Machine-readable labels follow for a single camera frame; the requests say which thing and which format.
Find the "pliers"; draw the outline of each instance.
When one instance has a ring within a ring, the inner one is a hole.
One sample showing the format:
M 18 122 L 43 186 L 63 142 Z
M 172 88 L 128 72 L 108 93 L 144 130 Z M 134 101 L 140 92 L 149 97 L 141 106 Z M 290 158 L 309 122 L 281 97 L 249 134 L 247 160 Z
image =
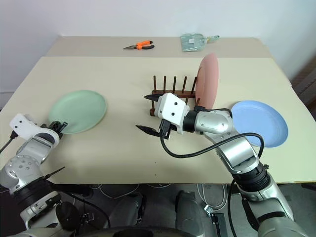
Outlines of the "pliers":
M 140 50 L 140 49 L 151 49 L 151 48 L 154 48 L 153 44 L 149 45 L 149 46 L 146 46 L 146 45 L 151 44 L 151 43 L 153 43 L 153 42 L 150 41 L 150 40 L 147 40 L 147 41 L 144 41 L 144 42 L 137 43 L 135 45 L 131 45 L 131 46 L 126 47 L 124 49 L 138 49 L 138 50 Z

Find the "metal bracket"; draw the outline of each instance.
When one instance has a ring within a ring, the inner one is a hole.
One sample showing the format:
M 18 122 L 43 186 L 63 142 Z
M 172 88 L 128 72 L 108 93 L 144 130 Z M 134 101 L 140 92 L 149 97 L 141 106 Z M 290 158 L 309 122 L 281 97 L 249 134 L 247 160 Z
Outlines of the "metal bracket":
M 211 218 L 211 222 L 215 226 L 217 237 L 227 237 L 228 235 L 224 214 L 214 213 L 214 209 L 209 205 L 205 206 L 204 211 Z
M 81 216 L 80 222 L 88 224 L 90 221 L 94 221 L 94 213 L 86 213 Z

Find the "table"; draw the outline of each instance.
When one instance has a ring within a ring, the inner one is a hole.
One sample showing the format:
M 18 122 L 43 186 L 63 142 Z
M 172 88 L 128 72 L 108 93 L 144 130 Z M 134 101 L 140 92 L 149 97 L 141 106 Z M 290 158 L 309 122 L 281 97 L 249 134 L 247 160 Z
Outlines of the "table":
M 61 96 L 80 89 L 94 90 L 108 102 L 105 117 L 86 132 L 62 138 L 41 167 L 47 174 L 66 166 L 51 178 L 53 182 L 230 183 L 232 177 L 215 152 L 176 159 L 165 153 L 158 138 L 135 126 L 158 128 L 160 124 L 158 118 L 149 116 L 151 103 L 143 98 L 151 93 L 153 75 L 158 88 L 162 88 L 163 76 L 167 76 L 167 88 L 177 76 L 176 89 L 180 89 L 184 76 L 188 77 L 187 85 L 192 84 L 200 61 L 199 57 L 43 57 L 0 112 L 0 144 L 8 140 L 8 123 L 17 113 L 30 114 L 39 124 L 47 122 L 51 106 Z M 316 123 L 274 60 L 222 57 L 219 69 L 215 108 L 230 108 L 245 99 L 259 100 L 273 106 L 286 120 L 287 141 L 266 148 L 262 155 L 262 163 L 270 166 L 275 181 L 316 180 Z M 23 142 L 17 138 L 4 150 L 1 167 Z M 166 144 L 179 154 L 211 145 L 203 136 L 175 132 Z
M 151 50 L 123 50 L 137 42 L 152 40 Z M 179 37 L 59 37 L 47 56 L 89 57 L 194 57 L 215 52 L 219 58 L 272 58 L 268 48 L 256 38 L 220 38 L 203 51 L 182 52 Z

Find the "pink plate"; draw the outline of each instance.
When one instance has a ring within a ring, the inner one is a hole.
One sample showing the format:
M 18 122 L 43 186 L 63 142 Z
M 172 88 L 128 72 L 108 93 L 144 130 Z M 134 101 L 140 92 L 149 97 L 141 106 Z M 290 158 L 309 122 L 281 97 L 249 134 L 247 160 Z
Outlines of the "pink plate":
M 197 72 L 196 101 L 198 105 L 212 109 L 218 87 L 218 62 L 214 53 L 206 55 Z

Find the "white wall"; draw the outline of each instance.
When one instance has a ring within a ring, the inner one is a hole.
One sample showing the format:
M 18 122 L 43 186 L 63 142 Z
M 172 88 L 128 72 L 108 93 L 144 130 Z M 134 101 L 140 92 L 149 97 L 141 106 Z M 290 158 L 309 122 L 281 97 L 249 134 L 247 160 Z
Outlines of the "white wall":
M 1 0 L 0 23 L 0 96 L 58 35 L 257 37 L 289 78 L 316 53 L 315 0 Z

